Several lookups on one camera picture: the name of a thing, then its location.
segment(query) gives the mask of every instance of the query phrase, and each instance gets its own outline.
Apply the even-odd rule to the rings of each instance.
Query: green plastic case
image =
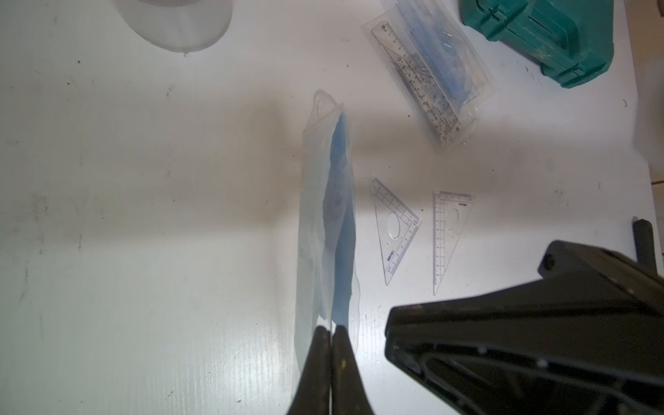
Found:
[[[531,55],[565,88],[603,74],[614,57],[614,0],[461,0],[461,19]]]

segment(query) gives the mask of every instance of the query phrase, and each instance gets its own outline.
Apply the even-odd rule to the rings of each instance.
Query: plastic bag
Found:
[[[313,98],[303,134],[304,160],[297,235],[294,349],[296,372],[319,324],[349,325],[355,269],[355,198],[346,115],[324,91]]]
[[[382,0],[387,12],[363,26],[425,115],[440,149],[476,126],[475,107],[493,81],[447,9],[436,0]]]

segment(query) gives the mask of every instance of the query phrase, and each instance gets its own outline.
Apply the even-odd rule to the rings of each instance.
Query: white table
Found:
[[[378,415],[452,413],[383,357],[393,305],[538,278],[557,238],[634,256],[631,219],[655,213],[630,147],[622,1],[610,70],[571,90],[464,28],[501,90],[442,155],[360,30],[381,13],[378,0],[237,0],[225,36],[183,56],[110,1],[0,5],[0,413],[286,411],[301,133],[318,88],[349,116],[357,360]],[[424,219],[388,287],[371,174]],[[433,190],[475,197],[437,297]]]

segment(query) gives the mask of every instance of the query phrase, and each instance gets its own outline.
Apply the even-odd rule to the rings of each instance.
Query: clear plastic triangle ruler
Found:
[[[472,207],[471,195],[434,193],[434,295],[450,264]]]
[[[459,119],[419,56],[406,52],[406,47],[396,36],[387,21],[379,22],[372,35],[385,50],[399,77],[421,107],[434,129],[439,144],[445,148],[460,129]]]
[[[385,285],[390,283],[422,220],[374,178],[371,181]]]

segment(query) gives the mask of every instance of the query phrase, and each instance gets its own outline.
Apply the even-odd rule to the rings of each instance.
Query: triangle ruler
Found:
[[[376,178],[371,181],[371,193],[376,210],[382,268],[387,286],[422,220]]]
[[[450,264],[472,207],[471,195],[434,193],[434,295]]]

